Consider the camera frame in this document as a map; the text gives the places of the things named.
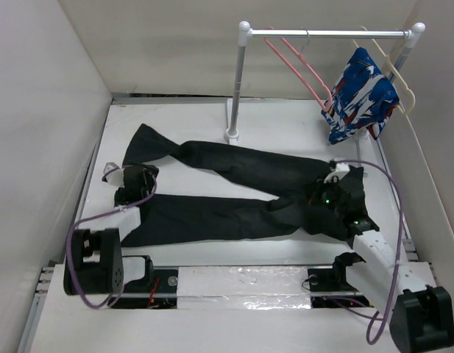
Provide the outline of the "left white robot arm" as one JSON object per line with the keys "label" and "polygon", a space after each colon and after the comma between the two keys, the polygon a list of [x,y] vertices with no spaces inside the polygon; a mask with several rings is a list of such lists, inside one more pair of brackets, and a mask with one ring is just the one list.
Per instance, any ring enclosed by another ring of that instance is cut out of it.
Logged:
{"label": "left white robot arm", "polygon": [[158,174],[153,165],[108,163],[104,167],[102,181],[117,187],[114,208],[71,225],[65,239],[66,294],[87,302],[90,294],[122,292],[121,242],[141,225],[141,207],[155,195]]}

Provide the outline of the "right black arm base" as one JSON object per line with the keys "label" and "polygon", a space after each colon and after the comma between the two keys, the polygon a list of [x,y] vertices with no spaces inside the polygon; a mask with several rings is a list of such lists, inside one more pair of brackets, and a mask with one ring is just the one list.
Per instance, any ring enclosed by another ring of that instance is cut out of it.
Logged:
{"label": "right black arm base", "polygon": [[347,282],[346,270],[356,263],[364,262],[365,260],[355,252],[343,253],[335,257],[331,267],[309,268],[305,284],[311,292],[354,293],[357,290]]}

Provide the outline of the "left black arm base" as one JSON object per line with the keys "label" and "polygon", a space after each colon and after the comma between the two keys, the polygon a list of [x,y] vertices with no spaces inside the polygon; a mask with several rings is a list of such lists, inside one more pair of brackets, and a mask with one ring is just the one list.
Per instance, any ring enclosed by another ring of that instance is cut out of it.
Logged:
{"label": "left black arm base", "polygon": [[123,257],[124,292],[111,309],[162,310],[177,307],[179,268],[154,266],[150,256]]}

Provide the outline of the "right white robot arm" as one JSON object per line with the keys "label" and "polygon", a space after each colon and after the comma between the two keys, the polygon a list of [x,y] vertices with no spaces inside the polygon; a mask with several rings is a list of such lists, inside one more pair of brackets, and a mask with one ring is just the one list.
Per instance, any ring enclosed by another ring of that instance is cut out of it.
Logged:
{"label": "right white robot arm", "polygon": [[332,176],[306,187],[311,206],[337,217],[351,252],[337,256],[330,281],[360,292],[389,326],[400,352],[429,352],[454,346],[453,306],[443,287],[434,287],[400,261],[369,217],[357,182]]}

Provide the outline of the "black trousers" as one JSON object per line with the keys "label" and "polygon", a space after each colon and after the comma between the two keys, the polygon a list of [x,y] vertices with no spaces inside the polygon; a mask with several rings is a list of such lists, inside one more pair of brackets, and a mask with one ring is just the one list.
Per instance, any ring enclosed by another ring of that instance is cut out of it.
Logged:
{"label": "black trousers", "polygon": [[[328,162],[205,141],[176,144],[141,125],[123,163],[145,164],[166,156],[270,194],[272,200],[157,193],[141,207],[142,223],[122,240],[125,248],[261,239],[290,235],[299,229],[344,241],[345,231],[337,217],[323,206],[308,204],[306,187],[330,173]],[[351,167],[344,178],[357,182],[365,195],[362,168]]]}

